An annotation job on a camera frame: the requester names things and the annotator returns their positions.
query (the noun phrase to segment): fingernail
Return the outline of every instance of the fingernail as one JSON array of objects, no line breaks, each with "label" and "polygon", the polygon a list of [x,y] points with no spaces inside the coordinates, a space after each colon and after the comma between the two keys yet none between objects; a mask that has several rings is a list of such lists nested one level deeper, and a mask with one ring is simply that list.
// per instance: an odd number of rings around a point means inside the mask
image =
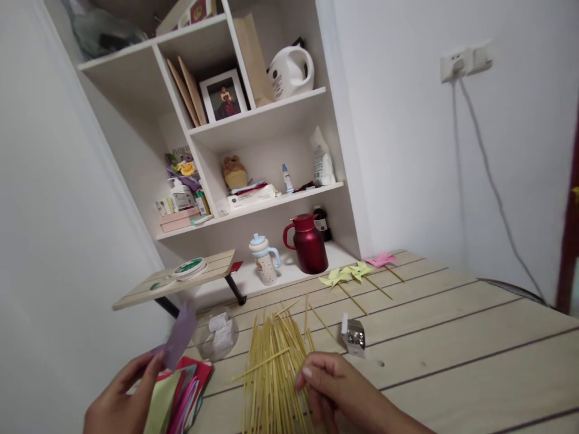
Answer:
[{"label": "fingernail", "polygon": [[304,366],[302,368],[302,374],[304,377],[306,377],[309,380],[312,377],[312,370],[310,368],[308,368],[307,366]]}]

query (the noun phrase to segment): left hand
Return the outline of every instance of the left hand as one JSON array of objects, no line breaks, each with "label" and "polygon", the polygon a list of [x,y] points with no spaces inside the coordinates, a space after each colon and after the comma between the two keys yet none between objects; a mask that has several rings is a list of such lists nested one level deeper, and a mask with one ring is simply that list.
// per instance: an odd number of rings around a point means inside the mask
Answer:
[{"label": "left hand", "polygon": [[[121,369],[86,411],[83,433],[142,434],[164,355],[164,351],[155,356],[145,353]],[[141,377],[134,395],[127,395]]]}]

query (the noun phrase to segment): wooden table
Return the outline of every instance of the wooden table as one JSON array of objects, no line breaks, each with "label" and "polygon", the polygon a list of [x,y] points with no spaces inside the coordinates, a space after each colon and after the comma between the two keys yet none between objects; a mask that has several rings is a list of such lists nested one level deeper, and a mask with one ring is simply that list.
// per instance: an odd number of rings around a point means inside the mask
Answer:
[{"label": "wooden table", "polygon": [[126,307],[154,300],[163,309],[169,312],[170,315],[177,318],[179,309],[169,301],[167,295],[176,294],[186,289],[192,289],[196,286],[202,285],[203,283],[208,283],[221,278],[225,278],[234,296],[237,298],[238,304],[241,306],[245,303],[247,297],[241,295],[230,274],[234,255],[235,249],[213,256],[207,256],[205,258],[205,261],[207,261],[207,270],[205,270],[204,273],[187,281],[176,280],[166,286],[151,290],[151,287],[155,283],[160,282],[164,277],[172,274],[175,268],[167,268],[153,273],[145,279],[145,281],[139,283],[135,288],[133,288],[133,290],[127,295],[123,296],[119,301],[113,304],[113,310],[121,310]]},{"label": "wooden table", "polygon": [[[370,316],[339,288],[317,277],[251,297],[229,307],[238,341],[205,390],[191,433],[241,431],[242,383],[253,318],[309,293],[309,301],[339,333],[342,313],[364,324],[366,360],[345,355],[395,405],[440,433],[579,432],[579,322],[496,286],[477,281],[407,251],[396,272],[345,283]],[[291,308],[303,327],[304,302]],[[345,353],[309,312],[317,349]],[[200,324],[206,327],[200,313]],[[199,357],[192,346],[186,356]]]}]

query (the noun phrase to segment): hand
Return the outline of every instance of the hand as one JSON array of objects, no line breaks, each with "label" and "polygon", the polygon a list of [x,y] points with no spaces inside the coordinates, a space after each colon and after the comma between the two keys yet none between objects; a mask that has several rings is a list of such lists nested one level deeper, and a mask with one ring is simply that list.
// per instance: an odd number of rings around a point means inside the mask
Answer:
[{"label": "hand", "polygon": [[338,433],[335,411],[371,434],[432,433],[399,410],[356,368],[337,353],[310,353],[297,376],[296,387],[309,384],[314,419]]},{"label": "hand", "polygon": [[[84,434],[142,434],[153,388],[163,368],[161,352],[145,353],[131,360],[90,405],[84,416]],[[142,377],[134,395],[127,391]]]}]

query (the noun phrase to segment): paper bag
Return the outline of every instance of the paper bag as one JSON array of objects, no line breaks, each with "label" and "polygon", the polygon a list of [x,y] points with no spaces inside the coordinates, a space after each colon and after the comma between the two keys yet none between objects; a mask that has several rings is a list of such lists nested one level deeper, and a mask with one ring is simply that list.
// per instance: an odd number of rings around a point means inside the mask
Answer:
[{"label": "paper bag", "polygon": [[275,102],[273,87],[269,77],[267,77],[264,56],[261,53],[258,33],[255,30],[253,15],[249,14],[245,18],[234,18],[235,33],[241,48],[241,55],[247,70],[249,85],[252,88],[253,99],[256,107]]}]

